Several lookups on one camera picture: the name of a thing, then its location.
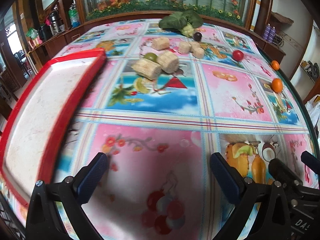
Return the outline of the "small orange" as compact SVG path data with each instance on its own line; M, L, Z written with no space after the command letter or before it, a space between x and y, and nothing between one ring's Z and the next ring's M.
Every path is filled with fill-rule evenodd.
M279 78L275 78L272 80L271 82L271 89L275 92L275 93L281 93L283 91L283 83L282 80Z
M280 69L280 64L276 60L273 60L271 62L271 67L273 70L278 71Z

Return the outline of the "red cherry tomato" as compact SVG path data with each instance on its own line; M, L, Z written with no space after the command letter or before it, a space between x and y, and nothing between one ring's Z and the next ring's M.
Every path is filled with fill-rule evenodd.
M240 51L240 50L235 50L235 51L233 51L233 53L232 53L232 59L233 59L234 61L240 62L240 61L243 60L243 58L244 58L244 54L243 54L242 51Z

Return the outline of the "large corn cob piece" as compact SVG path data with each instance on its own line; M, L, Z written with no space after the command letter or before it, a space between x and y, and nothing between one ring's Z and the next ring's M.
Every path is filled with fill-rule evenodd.
M132 69L140 76L146 77L149 80L157 79L162 69L159 64L148 59L140 59L132 65Z

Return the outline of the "green grape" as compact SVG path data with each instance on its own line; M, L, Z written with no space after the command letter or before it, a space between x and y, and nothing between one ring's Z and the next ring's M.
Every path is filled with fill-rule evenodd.
M157 55L155 53L146 53L144 58L152 62L157 62Z

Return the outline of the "red rimmed white tray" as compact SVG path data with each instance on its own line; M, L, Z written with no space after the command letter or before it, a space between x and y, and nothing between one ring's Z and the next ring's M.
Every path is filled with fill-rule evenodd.
M1 136L1 174L28 206L35 183L49 183L68 124L99 70L103 49L49 60L22 93Z

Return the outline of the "colourful fruit print tablecloth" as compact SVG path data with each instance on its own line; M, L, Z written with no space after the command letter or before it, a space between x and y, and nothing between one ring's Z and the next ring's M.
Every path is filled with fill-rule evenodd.
M302 152L319 154L313 125L289 81L274 71L253 40L205 23L204 58L180 54L180 34L157 19L91 28L54 58L103 49L104 66L92 80L66 129L49 183L75 176L98 152L107 172L83 210L104 239L212 239L233 211L209 166L219 152L243 177L272 184L268 165L280 159L307 187L318 177ZM132 65L155 38L167 37L179 68L155 80ZM240 50L242 61L232 59ZM275 93L273 79L282 79ZM27 220L1 174L1 193L18 221Z

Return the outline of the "purple bottles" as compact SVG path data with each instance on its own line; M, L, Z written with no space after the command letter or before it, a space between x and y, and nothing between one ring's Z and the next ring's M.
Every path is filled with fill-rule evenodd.
M275 35L276 35L275 27L272 27L270 24L268 24L264 29L262 37L267 42L272 43Z

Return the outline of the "wooden sideboard cabinet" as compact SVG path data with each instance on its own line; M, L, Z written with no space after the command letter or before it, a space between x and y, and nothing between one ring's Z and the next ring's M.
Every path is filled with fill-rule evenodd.
M77 38L79 38L81 35L89 31L93 27L119 21L163 18L172 13L172 11L135 11L90 20L76 28L72 28L55 35L46 42L43 42L38 47L29 51L29 54L31 55L31 58L34 59L36 62L36 70L40 70L47 63L47 61L54 58L54 56L58 52L60 52L66 45L75 41ZM210 16L201 15L201 17L203 18L205 23L225 27L233 31L237 31L239 33L250 36L257 45L257 47L260 48L264 52L264 54L270 58L270 60L276 60L279 63L281 63L284 56L286 55L276 45L265 41L261 36L259 36L255 32L247 30L244 27Z

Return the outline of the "dark purple plum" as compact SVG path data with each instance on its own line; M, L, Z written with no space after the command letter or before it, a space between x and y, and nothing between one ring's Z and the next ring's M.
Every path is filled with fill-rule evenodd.
M196 41L196 42L200 42L201 39L202 39L202 34L200 32L195 32L193 34L193 39Z

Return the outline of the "steel thermos pot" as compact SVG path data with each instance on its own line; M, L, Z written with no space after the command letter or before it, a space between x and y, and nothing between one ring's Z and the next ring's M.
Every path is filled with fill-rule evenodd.
M49 19L52 25L52 28L54 29L54 33L59 33L61 31L60 25L61 25L61 18L57 10L53 10L49 14Z

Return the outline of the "green leafy cabbage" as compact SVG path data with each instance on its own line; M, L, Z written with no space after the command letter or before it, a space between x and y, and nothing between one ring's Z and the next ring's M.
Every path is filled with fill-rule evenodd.
M161 29L179 31L183 36L193 37L195 29L203 25L203 19L194 10L177 11L159 21Z

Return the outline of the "green water bottle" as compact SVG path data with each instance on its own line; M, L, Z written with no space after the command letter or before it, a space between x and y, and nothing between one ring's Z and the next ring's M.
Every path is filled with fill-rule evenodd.
M70 18L70 22L71 22L71 26L72 28L76 28L80 25L80 19L79 19L79 14L78 11L76 9L76 5L75 3L72 3L69 7L69 18Z

